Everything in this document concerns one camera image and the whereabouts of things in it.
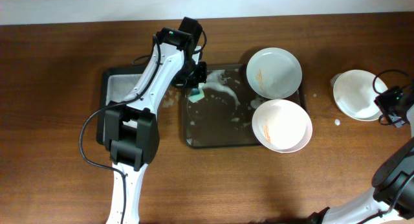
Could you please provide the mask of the green yellow sponge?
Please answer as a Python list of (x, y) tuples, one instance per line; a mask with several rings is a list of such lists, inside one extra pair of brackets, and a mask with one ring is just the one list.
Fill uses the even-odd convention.
[(193, 88), (188, 95), (188, 100), (192, 103), (197, 103), (204, 98), (204, 91), (201, 87)]

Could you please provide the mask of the pinkish white plate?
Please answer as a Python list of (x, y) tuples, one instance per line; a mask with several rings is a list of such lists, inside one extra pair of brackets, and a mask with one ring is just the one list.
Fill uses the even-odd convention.
[(252, 116), (252, 130), (266, 148), (278, 153), (300, 151), (311, 141), (313, 126), (309, 114), (289, 100), (269, 100)]

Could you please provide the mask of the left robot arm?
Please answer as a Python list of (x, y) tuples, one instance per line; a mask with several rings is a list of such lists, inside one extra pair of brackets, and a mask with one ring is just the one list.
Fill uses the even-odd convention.
[(144, 174), (155, 158), (160, 135), (158, 108), (168, 87), (199, 91), (206, 82), (200, 60), (201, 24), (185, 17), (178, 29), (155, 34), (153, 50), (138, 82), (121, 101), (111, 101), (103, 115), (103, 145), (114, 168), (108, 223), (138, 223)]

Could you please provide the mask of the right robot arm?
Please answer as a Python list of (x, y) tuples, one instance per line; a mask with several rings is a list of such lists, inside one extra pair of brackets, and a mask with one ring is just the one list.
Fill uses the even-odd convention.
[[(389, 124), (404, 122), (413, 129), (413, 85), (406, 92), (393, 87), (376, 100)], [(371, 188), (352, 201), (312, 213), (306, 223), (385, 223), (413, 218), (413, 139), (376, 171)]]

